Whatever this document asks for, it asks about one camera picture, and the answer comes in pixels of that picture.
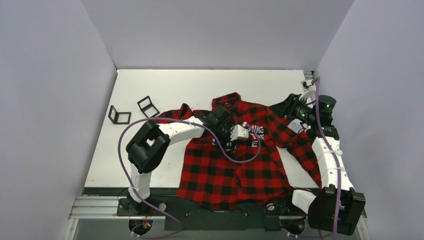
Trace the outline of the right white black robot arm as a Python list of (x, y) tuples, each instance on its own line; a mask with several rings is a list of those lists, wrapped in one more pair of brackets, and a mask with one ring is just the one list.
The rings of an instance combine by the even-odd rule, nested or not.
[(322, 188), (296, 189), (282, 199), (283, 209), (294, 214), (299, 209), (307, 215), (313, 229), (350, 236), (354, 233), (366, 204), (365, 195), (355, 190), (342, 161), (340, 137), (332, 124), (336, 99), (319, 95), (307, 103), (291, 93), (284, 101), (269, 106), (278, 117), (299, 120), (310, 128), (307, 143), (317, 159)]

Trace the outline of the red black plaid shirt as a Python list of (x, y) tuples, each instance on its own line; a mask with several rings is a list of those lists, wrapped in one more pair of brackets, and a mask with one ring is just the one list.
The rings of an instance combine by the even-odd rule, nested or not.
[(321, 174), (310, 139), (300, 126), (278, 117), (265, 105), (243, 101), (234, 92), (211, 102), (225, 107), (234, 121), (249, 130), (248, 140), (223, 154), (214, 137), (204, 132), (185, 148), (179, 198), (213, 210), (233, 210), (237, 203), (257, 205), (287, 197), (292, 191), (279, 149), (286, 149), (321, 186)]

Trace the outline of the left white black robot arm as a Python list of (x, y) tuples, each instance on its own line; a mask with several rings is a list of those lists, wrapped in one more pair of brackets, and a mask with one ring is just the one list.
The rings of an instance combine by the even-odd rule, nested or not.
[(216, 144), (229, 152), (235, 149), (234, 141), (246, 140), (249, 136), (248, 129), (237, 124), (223, 106), (170, 123), (157, 121), (157, 117), (148, 119), (125, 147), (131, 170), (127, 200), (136, 215), (149, 210), (147, 198), (150, 197), (152, 171), (162, 162), (170, 145), (200, 138), (204, 132), (209, 132)]

